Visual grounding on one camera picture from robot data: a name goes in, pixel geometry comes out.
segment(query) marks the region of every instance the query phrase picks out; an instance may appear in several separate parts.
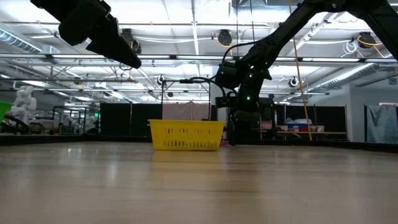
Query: yellow basket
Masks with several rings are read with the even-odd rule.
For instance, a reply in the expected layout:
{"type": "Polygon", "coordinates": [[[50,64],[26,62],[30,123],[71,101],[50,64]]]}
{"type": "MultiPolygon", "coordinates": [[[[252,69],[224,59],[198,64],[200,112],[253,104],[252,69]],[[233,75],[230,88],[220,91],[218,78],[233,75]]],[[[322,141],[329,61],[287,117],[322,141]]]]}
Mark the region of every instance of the yellow basket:
{"type": "Polygon", "coordinates": [[[155,150],[218,150],[223,121],[173,121],[150,119],[155,150]]]}

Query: green object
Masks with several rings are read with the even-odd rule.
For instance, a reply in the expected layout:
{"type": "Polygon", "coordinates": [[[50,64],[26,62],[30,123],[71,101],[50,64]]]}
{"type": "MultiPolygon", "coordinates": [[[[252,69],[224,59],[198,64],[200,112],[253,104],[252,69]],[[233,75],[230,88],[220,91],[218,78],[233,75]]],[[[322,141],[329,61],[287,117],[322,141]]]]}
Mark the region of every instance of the green object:
{"type": "Polygon", "coordinates": [[[4,118],[4,115],[11,109],[12,103],[0,101],[0,121],[4,118]]]}

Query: wooden floor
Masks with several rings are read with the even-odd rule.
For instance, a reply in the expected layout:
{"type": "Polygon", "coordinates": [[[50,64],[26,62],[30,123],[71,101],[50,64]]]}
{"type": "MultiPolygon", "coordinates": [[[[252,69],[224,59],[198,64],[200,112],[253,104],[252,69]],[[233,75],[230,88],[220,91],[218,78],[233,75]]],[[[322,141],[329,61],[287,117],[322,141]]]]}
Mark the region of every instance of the wooden floor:
{"type": "Polygon", "coordinates": [[[398,155],[151,144],[0,147],[0,223],[398,223],[398,155]]]}

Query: white wall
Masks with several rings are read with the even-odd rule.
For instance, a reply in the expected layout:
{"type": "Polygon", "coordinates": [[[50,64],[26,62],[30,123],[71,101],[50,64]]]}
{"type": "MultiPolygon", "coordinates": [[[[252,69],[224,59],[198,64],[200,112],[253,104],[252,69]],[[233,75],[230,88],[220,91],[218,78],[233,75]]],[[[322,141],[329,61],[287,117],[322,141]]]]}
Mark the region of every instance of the white wall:
{"type": "Polygon", "coordinates": [[[308,99],[309,105],[347,106],[348,139],[364,142],[364,106],[377,106],[379,103],[398,103],[397,90],[358,88],[345,85],[341,90],[330,90],[328,96],[314,96],[308,99]]]}

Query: white curtain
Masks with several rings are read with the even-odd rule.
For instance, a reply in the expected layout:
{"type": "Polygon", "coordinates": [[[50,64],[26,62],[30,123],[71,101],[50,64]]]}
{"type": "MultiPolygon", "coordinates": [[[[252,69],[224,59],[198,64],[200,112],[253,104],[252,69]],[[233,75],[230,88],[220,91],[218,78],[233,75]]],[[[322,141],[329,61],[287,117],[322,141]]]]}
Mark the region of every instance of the white curtain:
{"type": "Polygon", "coordinates": [[[208,119],[209,105],[189,103],[173,103],[163,105],[163,119],[200,121],[208,119]]]}

